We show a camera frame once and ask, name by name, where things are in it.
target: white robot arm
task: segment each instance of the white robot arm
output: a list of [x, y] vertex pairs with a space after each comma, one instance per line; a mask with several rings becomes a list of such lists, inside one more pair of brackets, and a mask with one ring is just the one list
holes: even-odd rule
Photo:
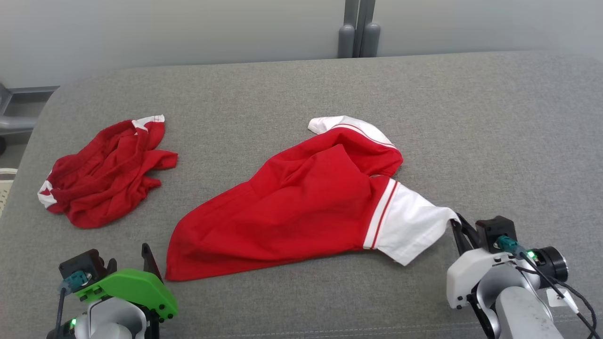
[[[513, 222], [504, 217], [480, 220], [477, 230], [461, 215], [459, 219], [461, 223], [451, 221], [460, 257], [447, 272], [450, 307], [471, 306], [488, 339], [563, 339], [536, 293], [549, 287], [546, 276], [567, 281], [563, 256], [553, 247], [524, 250], [516, 241]], [[503, 248], [507, 244], [521, 250]], [[532, 274], [535, 270], [542, 275]], [[568, 304], [579, 314], [573, 302]], [[593, 336], [599, 338], [594, 329], [589, 338]]]

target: cable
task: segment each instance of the cable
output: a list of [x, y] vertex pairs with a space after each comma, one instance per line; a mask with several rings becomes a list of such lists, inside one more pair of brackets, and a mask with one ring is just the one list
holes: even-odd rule
[[553, 284], [553, 283], [551, 282], [551, 280], [550, 280], [550, 279], [549, 279], [547, 276], [545, 276], [544, 274], [542, 274], [542, 272], [540, 271], [540, 269], [538, 269], [538, 266], [536, 266], [536, 264], [535, 264], [535, 263], [533, 263], [533, 262], [530, 260], [530, 258], [528, 257], [528, 255], [526, 255], [525, 251], [521, 251], [521, 252], [519, 253], [519, 255], [520, 255], [520, 256], [521, 256], [523, 259], [525, 259], [525, 261], [527, 261], [527, 262], [528, 262], [528, 264], [529, 264], [529, 265], [530, 265], [530, 266], [531, 266], [531, 267], [534, 269], [534, 271], [536, 271], [536, 273], [537, 273], [537, 274], [538, 274], [538, 275], [539, 275], [541, 278], [543, 278], [543, 279], [544, 279], [544, 280], [547, 282], [547, 284], [549, 284], [549, 286], [550, 286], [550, 287], [551, 287], [553, 290], [555, 290], [555, 292], [557, 292], [557, 295], [559, 295], [559, 296], [560, 296], [560, 297], [561, 297], [561, 298], [562, 298], [562, 299], [563, 299], [563, 300], [564, 300], [564, 301], [565, 301], [565, 302], [566, 302], [566, 303], [567, 303], [567, 304], [568, 304], [568, 305], [569, 305], [569, 306], [570, 306], [572, 309], [574, 309], [574, 307], [572, 307], [572, 305], [570, 305], [570, 303], [569, 303], [569, 302], [567, 302], [567, 300], [566, 300], [565, 296], [563, 295], [563, 293], [561, 293], [561, 291], [560, 291], [560, 290], [557, 288], [557, 286], [555, 286], [555, 284]]
[[535, 265], [534, 265], [534, 264], [533, 264], [533, 263], [532, 263], [530, 260], [528, 260], [528, 263], [529, 263], [529, 264], [531, 264], [531, 266], [532, 266], [533, 268], [536, 268], [536, 270], [532, 271], [532, 270], [528, 270], [528, 269], [525, 269], [525, 268], [520, 267], [520, 266], [516, 266], [515, 268], [516, 268], [517, 270], [519, 270], [519, 271], [522, 271], [522, 272], [527, 272], [527, 273], [531, 273], [531, 274], [537, 274], [537, 275], [539, 275], [539, 276], [541, 276], [541, 277], [544, 277], [544, 278], [545, 278], [545, 280], [546, 280], [547, 282], [549, 282], [549, 286], [551, 286], [551, 287], [552, 287], [552, 288], [553, 288], [555, 291], [557, 291], [557, 293], [558, 293], [558, 294], [559, 294], [559, 295], [560, 295], [562, 298], [564, 298], [564, 299], [565, 299], [565, 296], [563, 295], [563, 293], [561, 293], [561, 291], [559, 291], [559, 289], [558, 289], [557, 287], [555, 287], [554, 285], [552, 285], [552, 284], [551, 284], [551, 282], [555, 282], [555, 284], [559, 284], [559, 285], [561, 285], [561, 286], [563, 286], [563, 287], [567, 288], [567, 289], [568, 289], [570, 292], [572, 292], [572, 293], [573, 293], [575, 296], [577, 296], [578, 298], [580, 298], [580, 300], [582, 300], [582, 302], [584, 303], [584, 305], [586, 306], [586, 308], [588, 308], [588, 309], [589, 309], [589, 311], [590, 311], [590, 316], [591, 316], [591, 318], [592, 318], [592, 320], [593, 320], [593, 324], [592, 324], [592, 326], [591, 326], [591, 325], [590, 325], [590, 323], [588, 323], [588, 321], [586, 320], [586, 318], [584, 318], [584, 316], [583, 316], [583, 315], [582, 315], [580, 312], [577, 312], [577, 313], [576, 313], [576, 315], [578, 316], [578, 318], [579, 318], [580, 320], [582, 320], [582, 322], [583, 322], [583, 323], [586, 325], [586, 327], [588, 327], [588, 329], [590, 330], [590, 335], [589, 335], [589, 337], [588, 337], [587, 339], [592, 339], [593, 337], [595, 337], [595, 339], [601, 339], [601, 338], [600, 338], [600, 336], [599, 336], [599, 334], [598, 334], [598, 333], [595, 331], [595, 330], [596, 330], [596, 327], [597, 327], [597, 317], [596, 317], [596, 314], [595, 314], [595, 309], [593, 309], [593, 307], [592, 307], [592, 305], [589, 303], [589, 301], [588, 301], [588, 300], [586, 300], [586, 298], [585, 298], [585, 297], [584, 297], [582, 294], [580, 294], [578, 291], [576, 291], [576, 290], [575, 290], [573, 287], [571, 287], [570, 285], [568, 285], [568, 284], [566, 284], [566, 283], [564, 283], [564, 282], [562, 282], [562, 281], [560, 281], [560, 280], [557, 280], [556, 278], [551, 277], [551, 276], [545, 277], [545, 276], [542, 274], [542, 272], [540, 272], [540, 270], [539, 270], [537, 267], [535, 267]]
[[61, 288], [61, 294], [58, 297], [57, 324], [54, 328], [55, 338], [58, 338], [58, 334], [61, 329], [61, 318], [63, 317], [63, 302], [65, 301], [65, 293], [67, 293], [67, 289], [65, 287]]
[[[525, 272], [522, 272], [522, 276], [524, 277], [524, 279], [527, 280], [526, 275], [524, 273]], [[532, 292], [536, 296], [536, 298], [538, 298], [538, 301], [542, 304], [542, 306], [545, 309], [545, 311], [546, 311], [547, 315], [549, 316], [549, 318], [553, 319], [553, 313], [551, 313], [551, 309], [549, 309], [548, 306], [546, 305], [546, 303], [540, 298], [540, 296], [538, 295], [538, 293], [534, 289], [534, 286], [532, 286], [532, 284], [528, 284], [528, 285], [530, 287], [530, 290], [532, 290]]]

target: couch cushion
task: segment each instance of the couch cushion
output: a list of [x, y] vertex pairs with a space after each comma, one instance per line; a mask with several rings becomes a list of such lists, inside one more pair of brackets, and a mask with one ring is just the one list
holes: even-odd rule
[[[0, 329], [43, 337], [53, 326], [58, 264], [91, 248], [142, 269], [148, 242], [165, 271], [176, 223], [313, 134], [311, 118], [349, 115], [402, 151], [395, 178], [468, 220], [503, 215], [528, 247], [555, 246], [569, 283], [603, 311], [603, 64], [554, 52], [489, 52], [112, 71], [48, 101], [0, 220]], [[153, 173], [162, 186], [133, 212], [77, 229], [38, 202], [52, 164], [125, 119], [165, 115]], [[377, 251], [191, 282], [167, 282], [180, 313], [162, 338], [481, 338], [473, 311], [450, 309], [452, 234], [403, 267]], [[64, 318], [85, 310], [70, 296]], [[586, 337], [568, 309], [567, 338]]]

